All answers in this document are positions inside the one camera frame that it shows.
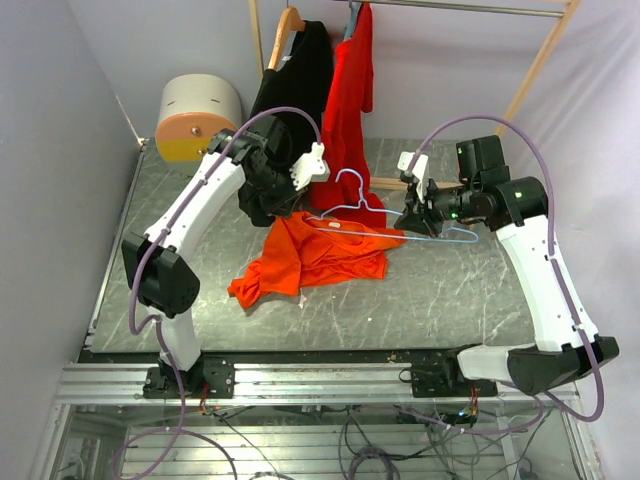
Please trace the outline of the orange t shirt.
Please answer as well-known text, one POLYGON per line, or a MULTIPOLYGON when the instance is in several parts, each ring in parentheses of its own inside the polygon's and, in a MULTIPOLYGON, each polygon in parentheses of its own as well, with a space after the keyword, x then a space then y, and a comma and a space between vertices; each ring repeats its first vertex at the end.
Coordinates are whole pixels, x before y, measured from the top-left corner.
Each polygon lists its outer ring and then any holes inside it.
POLYGON ((269 294, 297 296, 307 287, 382 280, 389 265, 386 252, 405 242, 398 230, 296 212, 275 220, 262 255, 231 281, 227 292, 248 309, 269 294))

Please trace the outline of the light blue wire hanger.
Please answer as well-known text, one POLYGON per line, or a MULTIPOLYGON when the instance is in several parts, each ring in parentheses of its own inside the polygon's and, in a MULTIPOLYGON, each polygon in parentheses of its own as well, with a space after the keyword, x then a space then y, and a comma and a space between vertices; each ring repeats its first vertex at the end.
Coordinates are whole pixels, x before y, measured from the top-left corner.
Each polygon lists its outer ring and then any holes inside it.
POLYGON ((320 228, 320 231, 324 231, 324 232, 330 232, 330 231, 336 231, 337 233, 340 234, 344 234, 344 235, 357 235, 357 236, 370 236, 370 237, 379 237, 379 238, 389 238, 389 239, 401 239, 401 240, 408 240, 408 241, 418 241, 418 242, 436 242, 436 243, 447 243, 447 244, 474 244, 474 243, 478 243, 480 241, 479 236, 474 233, 473 231, 471 231, 470 229, 463 229, 463 228, 459 228, 459 227, 449 227, 448 229, 445 230, 446 233, 450 233, 450 232, 454 232, 454 233, 460 233, 460 234, 466 234, 469 235, 469 238, 449 238, 449 237, 427 237, 427 236, 417 236, 417 235, 397 235, 397 234, 384 234, 384 233, 367 233, 364 231, 352 231, 352 230, 345 230, 344 228, 342 228, 339 225, 339 221, 333 216, 333 213, 338 211, 338 210, 359 210, 361 207, 364 207, 366 211, 370 212, 370 213, 384 213, 384 214, 391 214, 391 215, 395 215, 397 217, 401 216, 401 213, 398 211, 394 211, 394 210, 389 210, 386 208, 373 208, 369 205, 368 201, 365 198, 364 195, 364 180, 363 177, 360 173, 358 173, 356 170, 351 169, 351 168, 343 168, 341 169, 335 178, 335 182, 338 183, 341 179, 341 177, 345 174, 351 174, 354 175, 359 182, 358 185, 358 202, 355 205, 346 205, 346 204, 339 204, 336 205, 322 213, 320 213, 319 215, 312 215, 310 217, 310 220, 315 220, 315 221, 321 221, 321 220, 327 220, 330 219, 329 223, 331 224, 330 227, 323 227, 320 228))

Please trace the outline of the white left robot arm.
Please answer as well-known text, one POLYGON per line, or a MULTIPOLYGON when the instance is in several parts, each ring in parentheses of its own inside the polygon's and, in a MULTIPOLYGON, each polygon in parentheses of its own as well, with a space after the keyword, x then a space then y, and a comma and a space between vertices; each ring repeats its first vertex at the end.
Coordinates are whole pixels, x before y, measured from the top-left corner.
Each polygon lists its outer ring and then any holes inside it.
POLYGON ((204 373, 192 306, 201 282, 190 266, 206 229, 226 201, 240 206, 258 227, 295 210, 310 184, 311 166, 322 165, 317 122, 291 107, 268 109, 239 129, 215 134, 196 173, 166 212, 142 234, 128 233, 121 251, 131 290, 129 329, 156 326, 160 360, 172 367, 168 384, 182 397, 203 387, 204 373))

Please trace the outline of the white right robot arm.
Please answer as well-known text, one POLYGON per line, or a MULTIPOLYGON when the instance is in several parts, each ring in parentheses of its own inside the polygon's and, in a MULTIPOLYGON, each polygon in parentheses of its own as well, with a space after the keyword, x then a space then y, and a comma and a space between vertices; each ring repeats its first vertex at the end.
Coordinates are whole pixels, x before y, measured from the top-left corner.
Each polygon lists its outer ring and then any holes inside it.
POLYGON ((456 145, 457 187, 427 176, 428 158, 401 153, 397 167, 407 185, 405 207, 394 226, 440 237, 447 221, 483 223, 507 253, 531 314, 530 345, 460 348, 440 373, 442 387, 459 396, 476 380, 506 382, 535 395, 591 374, 619 354, 584 311, 551 232, 549 199, 534 177, 512 178, 501 141, 491 135, 456 145))

